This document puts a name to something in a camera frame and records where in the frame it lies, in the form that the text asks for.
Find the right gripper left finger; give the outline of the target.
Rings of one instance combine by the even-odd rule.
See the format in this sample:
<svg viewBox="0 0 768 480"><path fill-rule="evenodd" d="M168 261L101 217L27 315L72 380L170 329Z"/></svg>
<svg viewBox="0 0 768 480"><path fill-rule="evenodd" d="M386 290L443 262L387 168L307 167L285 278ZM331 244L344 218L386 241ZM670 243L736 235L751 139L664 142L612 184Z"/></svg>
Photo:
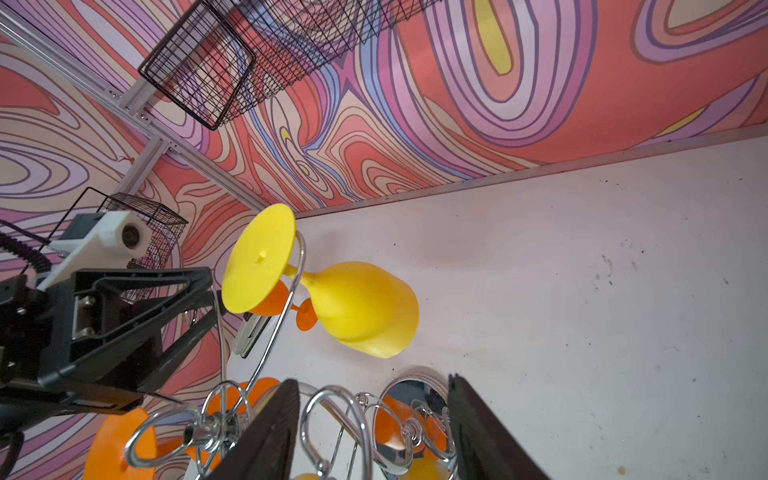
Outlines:
<svg viewBox="0 0 768 480"><path fill-rule="evenodd" d="M295 379L265 391L251 408L254 419L207 479L289 479L299 409Z"/></svg>

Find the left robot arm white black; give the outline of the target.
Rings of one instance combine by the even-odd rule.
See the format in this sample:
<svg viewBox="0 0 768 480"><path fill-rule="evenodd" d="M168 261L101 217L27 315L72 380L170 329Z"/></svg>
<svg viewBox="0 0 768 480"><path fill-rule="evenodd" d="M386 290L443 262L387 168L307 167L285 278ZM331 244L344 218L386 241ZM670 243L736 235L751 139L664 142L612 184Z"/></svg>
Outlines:
<svg viewBox="0 0 768 480"><path fill-rule="evenodd" d="M4 222L1 247L39 280L1 284L1 473L27 429L59 415L122 415L162 386L220 317L207 267L132 269L147 230L129 212L103 215L59 264L39 236Z"/></svg>

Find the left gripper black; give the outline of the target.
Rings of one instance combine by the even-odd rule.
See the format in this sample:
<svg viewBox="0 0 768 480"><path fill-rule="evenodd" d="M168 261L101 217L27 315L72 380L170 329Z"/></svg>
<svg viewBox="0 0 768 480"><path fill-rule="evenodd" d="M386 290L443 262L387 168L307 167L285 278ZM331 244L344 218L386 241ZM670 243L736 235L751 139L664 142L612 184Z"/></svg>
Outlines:
<svg viewBox="0 0 768 480"><path fill-rule="evenodd" d="M1 282L1 412L74 414L46 387L111 385L157 392L219 319L208 268L82 269L40 290ZM169 347L161 329L211 309Z"/></svg>

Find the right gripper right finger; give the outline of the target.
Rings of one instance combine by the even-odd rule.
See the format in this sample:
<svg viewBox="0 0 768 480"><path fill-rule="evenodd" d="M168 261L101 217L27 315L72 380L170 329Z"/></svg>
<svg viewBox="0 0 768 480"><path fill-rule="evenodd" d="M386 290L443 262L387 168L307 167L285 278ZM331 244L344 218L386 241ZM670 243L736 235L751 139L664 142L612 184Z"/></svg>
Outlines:
<svg viewBox="0 0 768 480"><path fill-rule="evenodd" d="M549 479L464 377L450 375L448 384L460 479Z"/></svg>

